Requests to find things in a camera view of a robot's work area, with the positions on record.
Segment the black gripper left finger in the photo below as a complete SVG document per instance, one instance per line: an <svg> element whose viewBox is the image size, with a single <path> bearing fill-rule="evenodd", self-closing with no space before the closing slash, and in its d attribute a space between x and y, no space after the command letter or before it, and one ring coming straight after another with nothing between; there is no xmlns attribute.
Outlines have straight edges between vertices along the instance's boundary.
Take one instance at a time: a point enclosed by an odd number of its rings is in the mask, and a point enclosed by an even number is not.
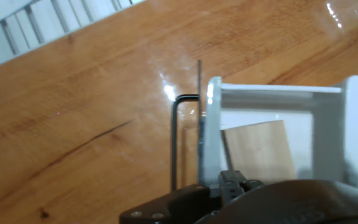
<svg viewBox="0 0 358 224"><path fill-rule="evenodd" d="M196 223L222 207L204 185L189 185L122 212L120 224Z"/></svg>

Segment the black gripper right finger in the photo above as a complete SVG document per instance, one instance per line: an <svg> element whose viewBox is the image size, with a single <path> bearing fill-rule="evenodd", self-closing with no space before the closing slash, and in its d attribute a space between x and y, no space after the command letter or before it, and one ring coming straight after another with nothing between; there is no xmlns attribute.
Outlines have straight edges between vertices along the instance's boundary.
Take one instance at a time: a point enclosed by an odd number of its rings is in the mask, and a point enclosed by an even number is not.
<svg viewBox="0 0 358 224"><path fill-rule="evenodd" d="M238 170L224 170L219 174L222 205L227 205L244 193L264 186L260 180L246 179Z"/></svg>

